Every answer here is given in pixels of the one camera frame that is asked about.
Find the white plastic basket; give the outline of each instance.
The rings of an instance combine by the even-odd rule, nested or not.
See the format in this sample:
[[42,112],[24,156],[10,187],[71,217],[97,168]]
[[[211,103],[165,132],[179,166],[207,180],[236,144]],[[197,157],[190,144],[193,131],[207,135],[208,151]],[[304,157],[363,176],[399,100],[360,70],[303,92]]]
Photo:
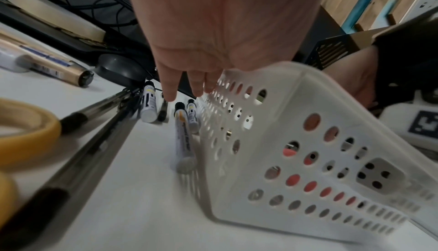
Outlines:
[[226,71],[197,103],[218,219],[368,242],[435,200],[438,167],[309,66]]

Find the table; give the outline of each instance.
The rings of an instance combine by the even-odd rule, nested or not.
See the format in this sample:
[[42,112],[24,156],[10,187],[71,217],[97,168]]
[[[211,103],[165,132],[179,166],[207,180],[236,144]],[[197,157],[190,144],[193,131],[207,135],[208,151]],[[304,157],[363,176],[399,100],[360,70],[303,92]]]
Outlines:
[[[99,76],[86,89],[39,75],[0,69],[0,97],[24,101],[62,118],[119,92],[122,87]],[[178,93],[178,101],[188,97]],[[81,146],[115,115],[111,111],[81,131],[63,137],[46,156],[6,169],[25,202]],[[61,211],[41,239],[38,251],[422,251],[438,242],[407,222],[386,242],[361,246],[278,233],[216,220],[209,210],[202,168],[176,174],[174,123],[147,124],[134,117],[111,146],[114,160],[95,172],[81,194]]]

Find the qr code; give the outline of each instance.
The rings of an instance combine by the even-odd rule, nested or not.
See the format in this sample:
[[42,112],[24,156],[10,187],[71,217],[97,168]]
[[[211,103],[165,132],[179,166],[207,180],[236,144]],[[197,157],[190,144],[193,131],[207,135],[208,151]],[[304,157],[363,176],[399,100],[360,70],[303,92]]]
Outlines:
[[438,113],[421,110],[409,128],[409,132],[417,135],[438,138]]

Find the white marker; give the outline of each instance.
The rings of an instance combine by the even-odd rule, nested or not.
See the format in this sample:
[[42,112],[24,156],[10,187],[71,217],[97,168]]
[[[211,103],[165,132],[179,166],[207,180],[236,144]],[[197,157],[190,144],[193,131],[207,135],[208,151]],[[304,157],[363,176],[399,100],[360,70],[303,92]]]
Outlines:
[[189,132],[186,106],[182,102],[175,104],[175,128],[177,147],[177,172],[189,174],[192,172],[198,161],[192,149],[192,135]]
[[143,122],[151,123],[156,120],[158,113],[156,111],[155,86],[152,81],[145,82],[143,91],[143,108],[140,112],[140,117]]
[[188,127],[192,134],[197,134],[199,132],[199,121],[196,117],[196,105],[195,100],[190,99],[187,103],[187,115],[188,115]]

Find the hand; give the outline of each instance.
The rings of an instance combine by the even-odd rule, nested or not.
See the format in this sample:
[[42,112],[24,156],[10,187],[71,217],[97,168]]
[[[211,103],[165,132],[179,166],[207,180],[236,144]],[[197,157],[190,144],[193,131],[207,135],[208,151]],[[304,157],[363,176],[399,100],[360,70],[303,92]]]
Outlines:
[[131,0],[151,46],[166,100],[182,71],[195,96],[213,90],[222,71],[290,61],[321,0]]
[[333,63],[324,72],[368,108],[375,99],[377,47],[370,46]]

